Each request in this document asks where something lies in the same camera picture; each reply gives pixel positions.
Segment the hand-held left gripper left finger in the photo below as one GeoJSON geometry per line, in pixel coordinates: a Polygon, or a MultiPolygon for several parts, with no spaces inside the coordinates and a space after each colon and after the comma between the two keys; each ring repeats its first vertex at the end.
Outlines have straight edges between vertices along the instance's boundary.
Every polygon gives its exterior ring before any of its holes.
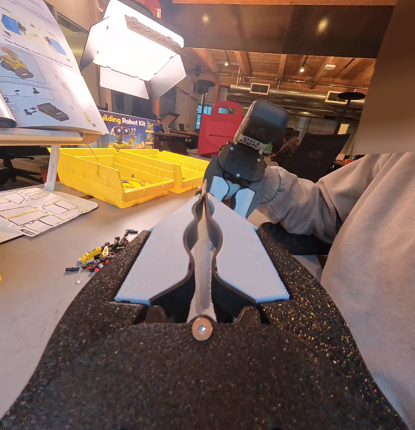
{"type": "Polygon", "coordinates": [[[146,306],[190,306],[203,197],[194,196],[149,230],[114,300],[146,306]]]}

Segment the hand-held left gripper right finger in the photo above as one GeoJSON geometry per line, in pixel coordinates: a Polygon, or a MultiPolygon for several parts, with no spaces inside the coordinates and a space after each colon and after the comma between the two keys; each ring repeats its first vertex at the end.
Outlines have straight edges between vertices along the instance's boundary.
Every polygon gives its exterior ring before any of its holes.
{"type": "Polygon", "coordinates": [[[215,247],[212,276],[243,300],[259,304],[290,295],[270,259],[257,228],[211,194],[205,194],[206,226],[215,247]]]}

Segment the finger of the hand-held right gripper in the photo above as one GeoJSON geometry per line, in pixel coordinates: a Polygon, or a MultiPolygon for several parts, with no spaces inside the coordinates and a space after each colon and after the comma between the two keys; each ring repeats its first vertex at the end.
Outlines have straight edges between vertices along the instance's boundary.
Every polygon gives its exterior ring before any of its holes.
{"type": "Polygon", "coordinates": [[[234,194],[234,209],[233,211],[236,212],[238,215],[240,215],[243,218],[248,217],[248,211],[251,207],[251,204],[253,202],[253,198],[255,196],[255,192],[250,189],[239,189],[234,194]]]}
{"type": "Polygon", "coordinates": [[[210,194],[220,202],[230,200],[233,195],[233,183],[223,177],[213,176],[210,194]]]}

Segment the clear plastic bag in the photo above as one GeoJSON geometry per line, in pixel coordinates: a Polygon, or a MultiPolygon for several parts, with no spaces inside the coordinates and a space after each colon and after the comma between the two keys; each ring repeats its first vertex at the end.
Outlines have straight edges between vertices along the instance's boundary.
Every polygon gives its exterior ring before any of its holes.
{"type": "Polygon", "coordinates": [[[198,222],[198,240],[192,248],[194,258],[195,292],[191,301],[187,321],[199,315],[208,315],[216,320],[211,296],[212,258],[215,247],[208,235],[204,203],[201,203],[201,218],[198,222]]]}

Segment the pile of small building pegs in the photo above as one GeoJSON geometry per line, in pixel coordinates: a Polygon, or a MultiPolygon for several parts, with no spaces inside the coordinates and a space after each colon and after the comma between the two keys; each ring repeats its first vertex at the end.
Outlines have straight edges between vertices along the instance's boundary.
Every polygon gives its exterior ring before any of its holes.
{"type": "Polygon", "coordinates": [[[124,248],[130,243],[129,236],[137,236],[139,232],[134,229],[127,229],[123,236],[115,236],[112,242],[105,242],[103,245],[93,248],[77,260],[76,265],[66,267],[65,274],[79,273],[87,271],[97,273],[109,262],[118,258],[124,248]]]}

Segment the person's right forearm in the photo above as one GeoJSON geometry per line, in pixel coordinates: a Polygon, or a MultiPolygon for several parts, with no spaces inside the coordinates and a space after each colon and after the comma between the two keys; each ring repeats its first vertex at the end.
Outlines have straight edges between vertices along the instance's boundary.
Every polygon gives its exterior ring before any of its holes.
{"type": "Polygon", "coordinates": [[[314,235],[331,243],[379,172],[381,157],[365,155],[316,183],[282,167],[267,167],[267,185],[257,210],[289,233],[314,235]]]}

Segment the grey desk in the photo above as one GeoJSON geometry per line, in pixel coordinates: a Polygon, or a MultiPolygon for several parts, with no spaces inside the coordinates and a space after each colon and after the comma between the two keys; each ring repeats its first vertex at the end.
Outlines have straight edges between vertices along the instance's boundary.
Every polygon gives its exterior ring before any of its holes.
{"type": "Polygon", "coordinates": [[[87,250],[126,229],[148,230],[195,190],[120,209],[96,198],[94,209],[33,238],[0,244],[0,418],[16,400],[57,323],[91,273],[65,273],[87,250]]]}

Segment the red carrier box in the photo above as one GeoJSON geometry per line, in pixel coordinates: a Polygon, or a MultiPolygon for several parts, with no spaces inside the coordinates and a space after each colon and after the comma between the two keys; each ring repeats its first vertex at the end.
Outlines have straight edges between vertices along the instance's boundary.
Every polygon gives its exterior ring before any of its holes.
{"type": "Polygon", "coordinates": [[[218,155],[221,146],[233,141],[242,120],[242,107],[238,103],[219,101],[213,105],[210,115],[201,116],[198,155],[218,155]]]}

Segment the black office chair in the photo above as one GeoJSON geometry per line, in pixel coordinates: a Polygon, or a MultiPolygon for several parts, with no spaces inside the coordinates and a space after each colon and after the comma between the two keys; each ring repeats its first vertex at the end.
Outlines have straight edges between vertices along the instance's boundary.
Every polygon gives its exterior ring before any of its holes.
{"type": "Polygon", "coordinates": [[[49,156],[50,152],[46,147],[40,146],[0,146],[0,160],[3,168],[0,169],[0,191],[3,190],[8,181],[16,182],[18,178],[23,178],[43,184],[41,173],[15,168],[12,160],[14,159],[30,159],[34,160],[37,156],[49,156]]]}
{"type": "Polygon", "coordinates": [[[299,147],[285,164],[285,170],[299,178],[317,182],[328,174],[350,136],[350,134],[306,133],[299,147]]]}

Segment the heap of yellow bricks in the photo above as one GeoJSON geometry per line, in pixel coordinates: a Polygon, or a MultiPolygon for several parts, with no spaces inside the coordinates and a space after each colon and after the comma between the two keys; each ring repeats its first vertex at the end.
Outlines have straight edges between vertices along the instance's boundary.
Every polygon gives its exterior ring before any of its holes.
{"type": "Polygon", "coordinates": [[[123,177],[123,176],[121,176],[121,183],[124,190],[133,190],[133,189],[145,187],[146,185],[150,185],[134,177],[123,177]]]}

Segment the robot kit box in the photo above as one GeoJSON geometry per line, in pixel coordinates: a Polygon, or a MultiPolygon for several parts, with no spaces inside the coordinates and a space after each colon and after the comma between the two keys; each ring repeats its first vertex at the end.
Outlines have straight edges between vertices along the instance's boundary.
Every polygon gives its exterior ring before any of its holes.
{"type": "Polygon", "coordinates": [[[153,149],[155,120],[99,110],[108,133],[99,136],[97,148],[153,149]]]}

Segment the sticker sheet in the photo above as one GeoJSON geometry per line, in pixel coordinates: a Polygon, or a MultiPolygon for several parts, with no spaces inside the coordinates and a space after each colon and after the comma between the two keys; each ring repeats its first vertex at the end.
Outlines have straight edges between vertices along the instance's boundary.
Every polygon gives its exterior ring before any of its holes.
{"type": "Polygon", "coordinates": [[[0,224],[33,237],[98,206],[80,197],[43,188],[0,192],[0,224]]]}

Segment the studio light panel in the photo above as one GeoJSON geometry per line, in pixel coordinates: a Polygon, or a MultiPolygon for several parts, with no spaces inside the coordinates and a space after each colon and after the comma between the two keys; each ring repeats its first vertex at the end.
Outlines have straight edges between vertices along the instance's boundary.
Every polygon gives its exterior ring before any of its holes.
{"type": "Polygon", "coordinates": [[[91,26],[80,70],[100,68],[100,86],[142,99],[159,99],[186,72],[183,38],[129,1],[108,2],[103,19],[91,26]]]}

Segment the beige book stand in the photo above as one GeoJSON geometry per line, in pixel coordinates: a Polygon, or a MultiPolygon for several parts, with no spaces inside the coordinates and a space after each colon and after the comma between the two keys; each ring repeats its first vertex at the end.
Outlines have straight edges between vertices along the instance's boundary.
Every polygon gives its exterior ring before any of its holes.
{"type": "Polygon", "coordinates": [[[59,164],[60,148],[63,146],[89,145],[94,143],[99,134],[94,132],[71,132],[40,130],[28,128],[1,128],[0,146],[14,148],[17,146],[51,147],[48,173],[45,188],[53,192],[59,164]]]}

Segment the open instruction booklet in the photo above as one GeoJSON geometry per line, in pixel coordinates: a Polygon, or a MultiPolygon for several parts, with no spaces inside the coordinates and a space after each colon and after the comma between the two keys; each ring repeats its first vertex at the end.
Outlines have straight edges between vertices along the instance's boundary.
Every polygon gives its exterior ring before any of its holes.
{"type": "Polygon", "coordinates": [[[44,1],[0,0],[0,103],[10,127],[108,132],[44,1]]]}

